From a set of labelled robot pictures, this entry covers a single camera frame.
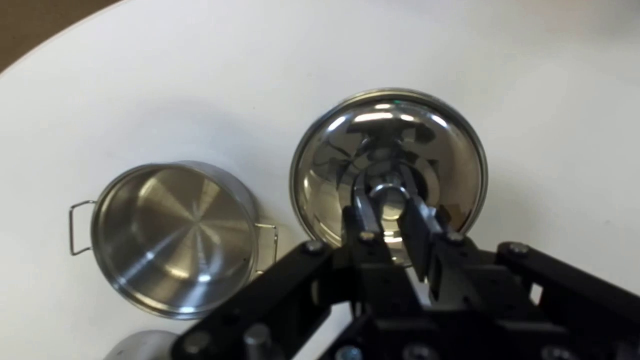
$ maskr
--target gray object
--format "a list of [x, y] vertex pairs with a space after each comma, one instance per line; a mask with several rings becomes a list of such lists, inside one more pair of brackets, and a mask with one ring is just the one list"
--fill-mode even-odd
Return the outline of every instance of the gray object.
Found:
[[97, 201], [93, 249], [132, 303], [168, 317], [201, 317], [247, 283], [257, 262], [257, 201], [233, 174], [201, 161], [138, 166]]
[[468, 231], [486, 194], [486, 158], [472, 126], [448, 103], [415, 89], [377, 89], [324, 113], [303, 135], [291, 169], [291, 198], [305, 229], [341, 245], [343, 208], [366, 189], [403, 262], [396, 225], [407, 194], [398, 166], [410, 167], [426, 201]]
[[171, 360], [172, 332], [138, 332], [114, 346], [105, 360]]

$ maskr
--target white table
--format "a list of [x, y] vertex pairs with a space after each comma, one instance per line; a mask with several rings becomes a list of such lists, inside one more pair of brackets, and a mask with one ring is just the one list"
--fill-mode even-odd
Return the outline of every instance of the white table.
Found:
[[128, 0], [0, 73], [0, 356], [102, 357], [137, 330], [186, 328], [69, 256], [69, 205], [137, 164], [204, 160], [303, 239], [303, 132], [380, 85], [436, 93], [479, 130], [479, 244], [525, 239], [640, 289], [637, 0]]

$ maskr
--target black metal frame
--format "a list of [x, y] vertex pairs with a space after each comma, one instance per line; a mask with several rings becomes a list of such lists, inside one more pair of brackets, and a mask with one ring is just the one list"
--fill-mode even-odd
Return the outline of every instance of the black metal frame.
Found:
[[[356, 350], [346, 356], [354, 360], [640, 357], [639, 295], [525, 244], [507, 242], [495, 253], [470, 238], [452, 239], [413, 205], [398, 224], [435, 305], [421, 305], [383, 235], [363, 238], [358, 213], [346, 208], [343, 247], [301, 244], [182, 334], [172, 357], [292, 357], [336, 301], [353, 303], [354, 322], [324, 357], [345, 347]], [[530, 298], [535, 283], [541, 301]], [[257, 323], [271, 338], [249, 338]]]

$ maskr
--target pot handle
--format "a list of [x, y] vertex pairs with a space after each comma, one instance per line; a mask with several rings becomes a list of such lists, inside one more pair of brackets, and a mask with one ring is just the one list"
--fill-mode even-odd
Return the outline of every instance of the pot handle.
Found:
[[74, 228], [77, 228], [77, 225], [74, 225], [74, 210], [81, 208], [81, 205], [87, 205], [87, 203], [97, 203], [97, 200], [83, 200], [83, 201], [77, 201], [77, 203], [73, 203], [73, 205], [69, 208], [69, 252], [71, 252], [73, 256], [79, 256], [79, 253], [83, 253], [83, 252], [93, 249], [90, 245], [77, 249], [77, 238], [74, 238]]
[[279, 242], [281, 242], [281, 231], [279, 231], [279, 225], [277, 224], [266, 224], [266, 222], [257, 222], [257, 228], [263, 228], [263, 229], [273, 229], [274, 231], [274, 256], [273, 256], [273, 263], [277, 263], [279, 260]]

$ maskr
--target pot lid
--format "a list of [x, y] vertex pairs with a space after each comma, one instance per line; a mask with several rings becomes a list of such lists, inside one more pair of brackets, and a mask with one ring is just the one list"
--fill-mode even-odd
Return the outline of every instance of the pot lid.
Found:
[[[374, 89], [332, 107], [303, 135], [291, 169], [291, 198], [305, 229], [341, 245], [343, 208], [358, 177], [370, 195], [392, 182], [390, 169], [413, 169], [424, 200], [444, 210], [450, 228], [468, 231], [486, 194], [486, 158], [472, 126], [448, 103], [415, 89]], [[380, 220], [386, 242], [404, 200], [390, 192]]]

